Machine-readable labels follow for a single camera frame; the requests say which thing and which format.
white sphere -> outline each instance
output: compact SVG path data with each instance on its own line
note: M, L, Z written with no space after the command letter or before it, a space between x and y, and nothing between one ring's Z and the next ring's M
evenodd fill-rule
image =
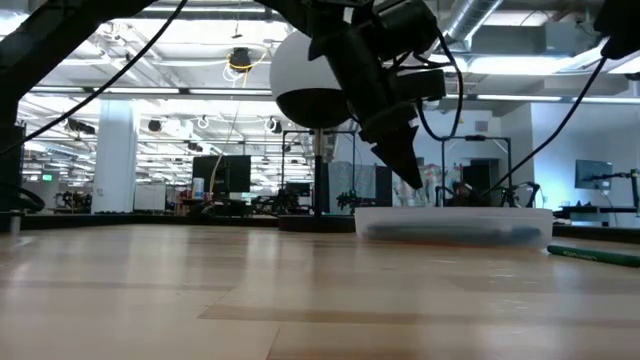
M271 91L293 122L308 128L338 126L351 116L346 98L327 59L308 60L310 45L299 31L282 42L271 64Z

green marker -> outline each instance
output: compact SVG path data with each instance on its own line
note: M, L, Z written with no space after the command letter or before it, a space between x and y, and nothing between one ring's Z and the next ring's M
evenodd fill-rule
M547 251L553 255L567 256L576 259L597 261L628 267L640 267L640 257L633 255L614 254L603 251L576 249L564 246L550 245Z

clear plastic container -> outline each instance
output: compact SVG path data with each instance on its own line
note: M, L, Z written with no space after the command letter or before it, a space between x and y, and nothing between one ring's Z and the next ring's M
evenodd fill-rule
M511 208L358 208L360 238L462 246L545 247L553 212Z

ceiling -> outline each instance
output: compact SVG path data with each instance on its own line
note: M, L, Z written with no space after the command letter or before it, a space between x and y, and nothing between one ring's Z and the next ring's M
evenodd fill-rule
M135 56L164 23L172 7L178 3L158 1L148 11L132 19L117 19L103 24L98 31L80 45L67 60L52 71L43 86L95 88L111 78L129 58ZM449 16L452 0L427 1L439 19ZM580 22L589 24L589 14L597 11L602 1L523 1L505 0L485 25L509 26L510 29L535 30L549 23L567 23L572 27ZM191 0L192 11L174 22L152 51L115 86L119 88L208 88L208 89L269 89L269 69L273 54L280 43L293 30L282 21L265 21L250 18L248 9L259 5L250 1ZM203 6L219 7L224 11L204 11ZM233 12L233 8L242 9ZM233 17L242 15L237 21ZM255 65L247 74L230 70L227 56L234 48L247 48ZM459 54L471 60L478 54ZM491 74L465 74L465 92L469 94L575 94L584 84L591 64L587 64L573 76L514 76ZM447 79L449 93L456 93L455 77ZM622 76L603 76L596 84L596 92L611 95L622 91L626 84ZM156 96L153 98L132 96L141 114L139 165L152 161L158 167L139 166L139 181L165 181L186 184L190 181L190 159L202 154L247 154L255 156L254 182L273 187L279 180L279 172L272 171L279 163L281 134L268 128L270 121L279 121L285 130L300 130L280 112L273 101L239 101L232 96L184 98L180 96ZM20 103L19 120L27 125L28 132L51 121L82 99L73 95L28 94ZM448 102L441 105L447 110ZM470 103L474 110L499 110L501 103ZM75 120L93 126L99 132L99 101L80 110ZM149 130L150 121L160 121L163 130ZM225 145L227 138L232 139ZM90 182L93 175L96 137L78 134L57 126L43 135L43 139L31 145L27 152L27 166L36 168L67 169L65 181L80 185ZM187 148L185 140L199 143L203 152ZM331 151L335 139L330 139ZM287 180L310 181L312 139L309 135L295 138L288 156L288 169L293 169ZM83 169L74 167L73 161ZM48 164L66 164L67 167Z

white column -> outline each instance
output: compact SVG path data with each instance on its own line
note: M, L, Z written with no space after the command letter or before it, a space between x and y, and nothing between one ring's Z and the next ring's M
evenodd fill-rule
M136 153L140 119L132 101L104 100L92 212L131 212L136 186Z

